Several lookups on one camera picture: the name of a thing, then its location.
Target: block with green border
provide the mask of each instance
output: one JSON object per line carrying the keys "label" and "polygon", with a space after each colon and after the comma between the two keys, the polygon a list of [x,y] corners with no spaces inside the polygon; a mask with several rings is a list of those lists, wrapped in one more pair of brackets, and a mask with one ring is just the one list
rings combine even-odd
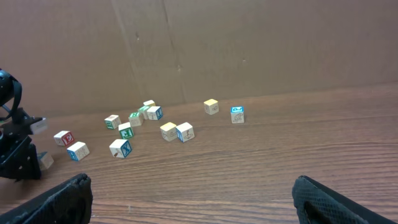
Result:
{"label": "block with green border", "polygon": [[144,116],[144,119],[148,119],[148,113],[147,110],[150,108],[150,106],[143,106],[142,108],[138,109],[138,112],[142,113]]}
{"label": "block with green border", "polygon": [[134,136],[130,122],[119,125],[119,133],[123,139],[129,139]]}
{"label": "block with green border", "polygon": [[119,115],[111,115],[105,118],[105,125],[108,129],[116,129],[121,123]]}
{"label": "block with green border", "polygon": [[144,122],[144,115],[140,112],[131,113],[129,116],[129,121],[132,127],[140,126]]}

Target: block with blue border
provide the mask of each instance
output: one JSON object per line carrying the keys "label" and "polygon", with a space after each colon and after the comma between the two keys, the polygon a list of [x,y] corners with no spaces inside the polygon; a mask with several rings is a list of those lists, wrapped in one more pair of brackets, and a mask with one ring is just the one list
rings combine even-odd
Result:
{"label": "block with blue border", "polygon": [[74,161],[79,161],[74,152],[68,150],[68,153],[69,153],[69,156],[70,156],[71,159],[73,159]]}
{"label": "block with blue border", "polygon": [[148,119],[155,121],[163,117],[163,111],[160,106],[151,106],[151,108],[147,110],[147,114],[148,114]]}
{"label": "block with blue border", "polygon": [[111,154],[113,157],[126,158],[130,152],[132,152],[132,147],[127,139],[117,139],[110,146]]}
{"label": "block with blue border", "polygon": [[231,121],[233,124],[244,123],[244,108],[243,108],[243,106],[231,107]]}
{"label": "block with blue border", "polygon": [[70,158],[74,161],[80,161],[90,153],[86,143],[80,141],[70,146],[67,149],[67,152]]}
{"label": "block with blue border", "polygon": [[177,130],[177,137],[178,137],[178,139],[179,139],[181,142],[184,142],[184,141],[183,141],[183,138],[182,138],[181,131],[179,131],[179,130]]}

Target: white block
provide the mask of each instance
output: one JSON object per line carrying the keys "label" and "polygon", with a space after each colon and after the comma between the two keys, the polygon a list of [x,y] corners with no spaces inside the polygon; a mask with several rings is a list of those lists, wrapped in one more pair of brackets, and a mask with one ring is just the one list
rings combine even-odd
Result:
{"label": "white block", "polygon": [[159,106],[151,106],[151,108],[149,108],[147,112],[148,118],[151,120],[158,120],[163,117],[162,108]]}
{"label": "white block", "polygon": [[148,100],[144,102],[144,106],[156,106],[155,101]]}
{"label": "white block", "polygon": [[181,142],[186,142],[195,137],[195,133],[193,133],[193,127],[188,122],[178,125],[175,127],[177,130],[177,137]]}
{"label": "white block", "polygon": [[48,152],[41,152],[37,154],[40,170],[46,170],[54,163],[51,155]]}
{"label": "white block", "polygon": [[175,128],[177,125],[169,122],[160,127],[160,132],[162,133],[163,138],[166,141],[172,141],[177,138],[177,129]]}
{"label": "white block", "polygon": [[126,139],[117,139],[110,146],[112,156],[117,158],[126,158],[132,151],[130,142]]}
{"label": "white block", "polygon": [[39,134],[47,129],[47,120],[43,118],[43,120],[38,121],[34,124],[31,124],[30,130],[33,134]]}
{"label": "white block", "polygon": [[204,102],[205,104],[205,112],[213,115],[219,111],[218,109],[218,101],[210,99]]}
{"label": "white block", "polygon": [[129,139],[134,136],[130,122],[119,125],[119,133],[123,139]]}
{"label": "white block", "polygon": [[144,122],[144,115],[140,112],[131,113],[129,121],[132,127],[140,126]]}
{"label": "white block", "polygon": [[244,123],[244,109],[243,106],[231,107],[231,121],[233,124]]}
{"label": "white block", "polygon": [[74,161],[80,161],[82,158],[86,157],[90,152],[87,148],[86,143],[76,142],[67,149],[69,156]]}
{"label": "white block", "polygon": [[75,140],[70,131],[61,131],[54,136],[54,140],[59,146],[67,146]]}
{"label": "white block", "polygon": [[143,106],[138,109],[138,112],[142,113],[144,115],[144,119],[148,119],[148,112],[147,110],[150,108],[150,106]]}
{"label": "white block", "polygon": [[119,115],[111,115],[105,118],[105,125],[108,129],[116,129],[121,123]]}

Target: yellow block face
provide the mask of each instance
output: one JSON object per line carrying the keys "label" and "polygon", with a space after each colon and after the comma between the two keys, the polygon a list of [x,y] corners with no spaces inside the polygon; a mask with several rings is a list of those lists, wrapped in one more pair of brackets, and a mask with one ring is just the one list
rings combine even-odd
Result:
{"label": "yellow block face", "polygon": [[177,126],[177,125],[175,125],[175,124],[169,122],[169,123],[167,123],[167,124],[161,126],[160,128],[161,128],[163,131],[168,131],[168,130],[170,130],[170,129],[172,129],[172,128],[175,128],[176,126]]}
{"label": "yellow block face", "polygon": [[144,102],[145,106],[156,106],[155,102],[153,100],[148,100]]}
{"label": "yellow block face", "polygon": [[218,101],[216,101],[216,100],[210,99],[210,100],[208,100],[208,101],[205,101],[205,104],[208,105],[208,106],[211,106],[211,105],[213,105],[213,104],[215,104],[215,103],[217,103],[217,102],[218,102]]}

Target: alphabet block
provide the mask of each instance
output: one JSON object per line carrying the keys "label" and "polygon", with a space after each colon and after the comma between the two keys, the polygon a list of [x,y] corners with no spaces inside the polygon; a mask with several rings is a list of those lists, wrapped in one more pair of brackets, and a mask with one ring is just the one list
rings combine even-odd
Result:
{"label": "alphabet block", "polygon": [[130,122],[119,125],[119,133],[123,139],[129,139],[134,136]]}
{"label": "alphabet block", "polygon": [[144,119],[148,119],[148,109],[150,106],[143,106],[142,108],[138,109],[138,112],[142,113],[144,115]]}
{"label": "alphabet block", "polygon": [[243,106],[231,107],[231,121],[233,124],[244,123],[244,109]]}
{"label": "alphabet block", "polygon": [[67,146],[72,143],[75,138],[70,131],[61,131],[54,136],[54,140],[59,146]]}
{"label": "alphabet block", "polygon": [[218,101],[210,99],[204,102],[205,104],[205,112],[213,115],[219,111],[218,109]]}
{"label": "alphabet block", "polygon": [[155,101],[148,100],[144,102],[144,106],[156,106]]}
{"label": "alphabet block", "polygon": [[37,154],[40,170],[46,170],[54,163],[51,155],[48,152],[41,152]]}
{"label": "alphabet block", "polygon": [[132,127],[140,126],[144,122],[144,115],[140,112],[130,114],[129,121]]}
{"label": "alphabet block", "polygon": [[74,143],[67,149],[67,152],[74,161],[80,161],[90,153],[86,143],[83,142]]}
{"label": "alphabet block", "polygon": [[166,141],[172,141],[177,138],[177,130],[175,128],[176,126],[177,125],[169,122],[160,127],[160,132],[162,133],[162,136]]}
{"label": "alphabet block", "polygon": [[188,122],[178,125],[175,129],[177,130],[177,136],[181,142],[186,142],[195,137],[193,127]]}
{"label": "alphabet block", "polygon": [[151,120],[159,120],[160,118],[163,117],[162,108],[159,106],[151,106],[151,108],[149,108],[147,112],[148,112],[148,118]]}
{"label": "alphabet block", "polygon": [[111,115],[105,119],[106,128],[108,129],[116,129],[121,123],[119,115]]}
{"label": "alphabet block", "polygon": [[110,146],[112,156],[117,158],[126,158],[132,151],[129,140],[117,139]]}

